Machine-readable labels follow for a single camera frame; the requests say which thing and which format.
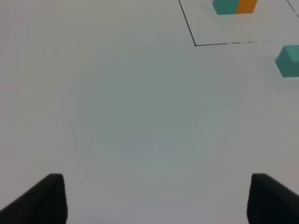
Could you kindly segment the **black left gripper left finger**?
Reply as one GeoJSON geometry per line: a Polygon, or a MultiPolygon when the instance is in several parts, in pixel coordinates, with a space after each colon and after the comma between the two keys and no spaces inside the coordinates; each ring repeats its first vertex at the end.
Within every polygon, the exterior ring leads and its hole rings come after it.
{"type": "Polygon", "coordinates": [[[68,206],[64,176],[49,174],[0,210],[2,224],[65,224],[68,206]]]}

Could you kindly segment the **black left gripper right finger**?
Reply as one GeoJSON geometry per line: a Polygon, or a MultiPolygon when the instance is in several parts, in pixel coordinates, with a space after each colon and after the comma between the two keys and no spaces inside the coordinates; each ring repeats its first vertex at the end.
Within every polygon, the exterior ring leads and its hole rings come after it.
{"type": "Polygon", "coordinates": [[[267,174],[252,174],[247,219],[250,224],[297,224],[299,195],[267,174]]]}

